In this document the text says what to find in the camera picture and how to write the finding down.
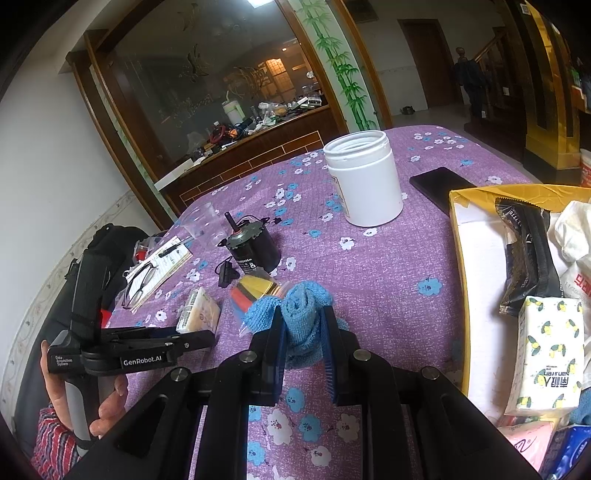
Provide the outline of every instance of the knitted sleeve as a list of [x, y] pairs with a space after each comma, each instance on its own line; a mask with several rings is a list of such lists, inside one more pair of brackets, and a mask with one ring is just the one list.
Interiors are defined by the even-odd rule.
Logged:
[[60, 422], [52, 405], [42, 408], [31, 458], [33, 468], [43, 480], [61, 480], [78, 458], [74, 434]]

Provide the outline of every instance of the blue towel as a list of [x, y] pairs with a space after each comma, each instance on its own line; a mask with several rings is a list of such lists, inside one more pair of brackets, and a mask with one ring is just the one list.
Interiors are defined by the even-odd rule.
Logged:
[[[320, 345], [320, 309], [332, 305], [332, 295], [313, 281], [295, 285], [283, 300], [265, 296], [253, 303], [244, 315], [244, 324], [252, 333], [271, 327], [275, 307], [281, 307], [287, 325], [286, 368], [310, 367], [322, 359]], [[349, 330], [347, 322], [337, 319], [339, 328]]]
[[591, 425], [591, 388], [581, 392], [579, 408], [570, 413], [570, 422], [577, 425]]

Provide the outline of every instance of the wooden door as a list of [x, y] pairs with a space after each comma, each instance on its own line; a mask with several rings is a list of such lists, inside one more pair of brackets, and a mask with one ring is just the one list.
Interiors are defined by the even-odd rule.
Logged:
[[437, 20], [399, 20], [429, 108], [460, 101], [452, 54]]

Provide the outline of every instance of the wooden counter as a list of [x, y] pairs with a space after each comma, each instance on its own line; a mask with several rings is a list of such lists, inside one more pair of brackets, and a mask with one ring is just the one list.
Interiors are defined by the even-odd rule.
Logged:
[[201, 195], [226, 183], [268, 165], [318, 150], [338, 136], [332, 111], [325, 105], [211, 155], [166, 186], [163, 192], [180, 196], [188, 206]]

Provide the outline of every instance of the hand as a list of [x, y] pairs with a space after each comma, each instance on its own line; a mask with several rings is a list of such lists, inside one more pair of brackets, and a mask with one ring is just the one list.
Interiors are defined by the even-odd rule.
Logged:
[[[66, 386], [59, 375], [49, 373], [47, 369], [47, 350], [49, 343], [43, 340], [41, 343], [41, 371], [45, 379], [47, 395], [56, 411], [60, 422], [72, 429], [72, 420], [68, 410], [66, 399]], [[99, 407], [99, 418], [90, 424], [90, 433], [94, 436], [103, 436], [123, 415], [125, 415], [125, 402], [127, 400], [127, 377], [118, 375], [115, 378], [115, 390]]]

